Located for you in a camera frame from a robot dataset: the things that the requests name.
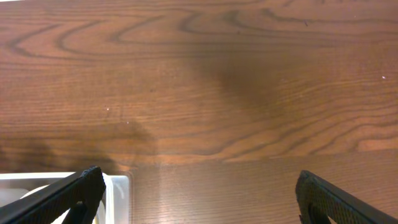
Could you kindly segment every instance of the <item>tabletop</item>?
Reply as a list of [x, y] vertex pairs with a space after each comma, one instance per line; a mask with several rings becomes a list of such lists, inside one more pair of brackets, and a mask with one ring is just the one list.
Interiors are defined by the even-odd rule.
[[397, 217], [397, 10], [0, 2], [0, 172], [127, 174], [136, 223], [286, 223], [310, 169]]

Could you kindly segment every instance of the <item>wood plank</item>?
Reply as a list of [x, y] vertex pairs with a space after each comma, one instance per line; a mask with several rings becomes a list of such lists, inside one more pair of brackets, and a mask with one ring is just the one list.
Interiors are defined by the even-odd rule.
[[0, 10], [3, 170], [396, 149], [396, 1], [29, 0]]
[[139, 169], [135, 223], [300, 223], [302, 169], [398, 217], [397, 151]]

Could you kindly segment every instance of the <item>brown wooden surface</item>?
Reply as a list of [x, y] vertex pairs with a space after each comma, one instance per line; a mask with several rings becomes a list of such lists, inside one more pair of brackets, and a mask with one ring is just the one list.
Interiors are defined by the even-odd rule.
[[[393, 0], [0, 2], [0, 171], [134, 171], [138, 223], [278, 223], [295, 220], [273, 214], [296, 211], [291, 187], [310, 164], [352, 193], [351, 179], [371, 185], [358, 194], [391, 212], [397, 11]], [[263, 198], [240, 210], [246, 188]], [[187, 194], [171, 205], [176, 189]]]

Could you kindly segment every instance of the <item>wood grain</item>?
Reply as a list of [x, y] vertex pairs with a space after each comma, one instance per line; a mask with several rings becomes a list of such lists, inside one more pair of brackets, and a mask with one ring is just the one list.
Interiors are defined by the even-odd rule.
[[1, 170], [396, 149], [398, 2], [0, 3]]
[[300, 223], [295, 184], [308, 169], [398, 217], [397, 151], [148, 167], [135, 175], [134, 223]]

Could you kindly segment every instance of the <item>wooden table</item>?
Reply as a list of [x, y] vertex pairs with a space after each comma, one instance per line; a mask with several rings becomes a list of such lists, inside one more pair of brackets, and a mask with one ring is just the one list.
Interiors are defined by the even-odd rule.
[[398, 2], [0, 2], [0, 171], [97, 164], [135, 223], [298, 223], [301, 169], [398, 217]]

